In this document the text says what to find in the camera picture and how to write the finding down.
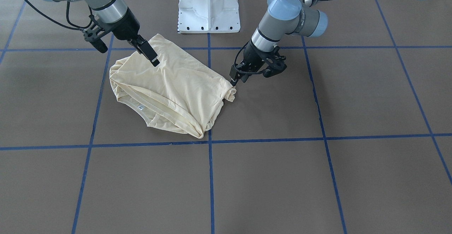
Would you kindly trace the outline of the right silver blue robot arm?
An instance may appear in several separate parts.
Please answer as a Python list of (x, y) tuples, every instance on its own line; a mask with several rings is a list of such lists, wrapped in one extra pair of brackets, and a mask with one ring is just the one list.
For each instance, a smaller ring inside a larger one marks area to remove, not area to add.
[[(44, 1), (81, 1), (81, 0), (44, 0)], [(101, 53), (107, 52), (108, 48), (102, 41), (103, 36), (113, 33), (119, 40), (125, 40), (133, 46), (139, 54), (144, 55), (153, 66), (160, 62), (157, 53), (153, 50), (147, 40), (139, 35), (140, 23), (131, 12), (124, 0), (83, 0), (94, 12), (89, 15), (92, 25), (85, 28), (76, 27), (82, 31), (84, 39)]]

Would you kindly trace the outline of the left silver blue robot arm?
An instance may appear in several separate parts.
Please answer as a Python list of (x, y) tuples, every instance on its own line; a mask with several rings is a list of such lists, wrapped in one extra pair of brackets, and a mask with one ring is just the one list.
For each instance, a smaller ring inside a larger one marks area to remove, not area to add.
[(255, 74), (265, 78), (282, 73), (286, 57), (279, 54), (278, 43), (285, 35), (319, 37), (328, 26), (328, 17), (314, 5), (333, 0), (267, 0), (267, 10), (251, 39), (242, 47), (242, 62), (234, 62), (230, 83), (246, 82)]

